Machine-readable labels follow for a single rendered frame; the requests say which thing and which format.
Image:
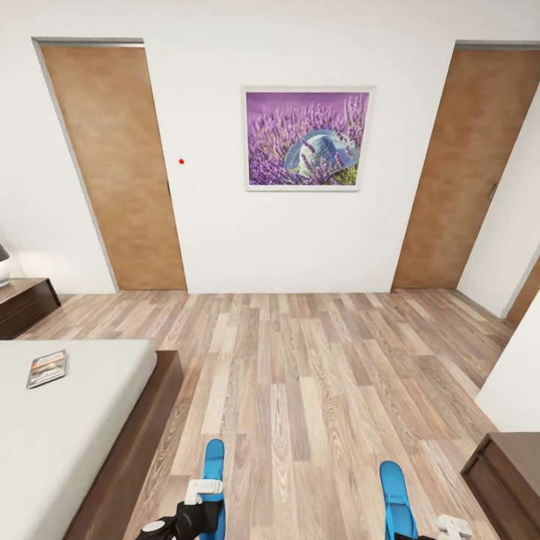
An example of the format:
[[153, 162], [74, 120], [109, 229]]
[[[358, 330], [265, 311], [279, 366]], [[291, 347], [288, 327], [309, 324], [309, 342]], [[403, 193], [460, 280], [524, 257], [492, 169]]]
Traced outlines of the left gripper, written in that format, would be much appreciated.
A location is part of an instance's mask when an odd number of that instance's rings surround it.
[[177, 504], [176, 514], [186, 515], [190, 524], [190, 538], [194, 540], [199, 534], [215, 534], [218, 530], [218, 516], [224, 506], [224, 500], [202, 501], [196, 505], [185, 505], [185, 501]]

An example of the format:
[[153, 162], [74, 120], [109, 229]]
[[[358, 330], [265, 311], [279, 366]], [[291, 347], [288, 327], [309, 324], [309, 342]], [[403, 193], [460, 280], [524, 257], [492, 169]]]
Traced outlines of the hardback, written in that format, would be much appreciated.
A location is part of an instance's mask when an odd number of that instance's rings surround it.
[[26, 388], [32, 389], [42, 383], [47, 383], [64, 376], [66, 362], [66, 349], [34, 359], [29, 372]]

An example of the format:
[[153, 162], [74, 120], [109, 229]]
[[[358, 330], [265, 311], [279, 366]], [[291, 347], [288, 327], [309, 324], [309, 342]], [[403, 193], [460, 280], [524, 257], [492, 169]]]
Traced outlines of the sandal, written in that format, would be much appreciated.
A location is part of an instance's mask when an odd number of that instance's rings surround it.
[[395, 540], [395, 533], [419, 540], [401, 467], [390, 460], [383, 461], [379, 476], [385, 502], [385, 540]]
[[[212, 439], [205, 449], [205, 464], [202, 479], [216, 479], [223, 481], [225, 447], [222, 439]], [[218, 529], [214, 534], [199, 534], [200, 540], [225, 540], [226, 532], [226, 506], [224, 493], [217, 495], [199, 494], [202, 501], [223, 500], [223, 508], [218, 516]]]

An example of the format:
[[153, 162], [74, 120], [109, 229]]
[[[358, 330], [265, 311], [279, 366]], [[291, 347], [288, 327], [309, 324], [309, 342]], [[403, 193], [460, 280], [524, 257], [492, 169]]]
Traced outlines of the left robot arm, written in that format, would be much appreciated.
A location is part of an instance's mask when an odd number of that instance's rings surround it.
[[217, 495], [223, 492], [224, 483], [221, 480], [190, 480], [185, 500], [177, 504], [176, 515], [163, 516], [145, 525], [135, 540], [194, 540], [199, 534], [215, 534], [224, 500], [202, 501], [199, 494]]

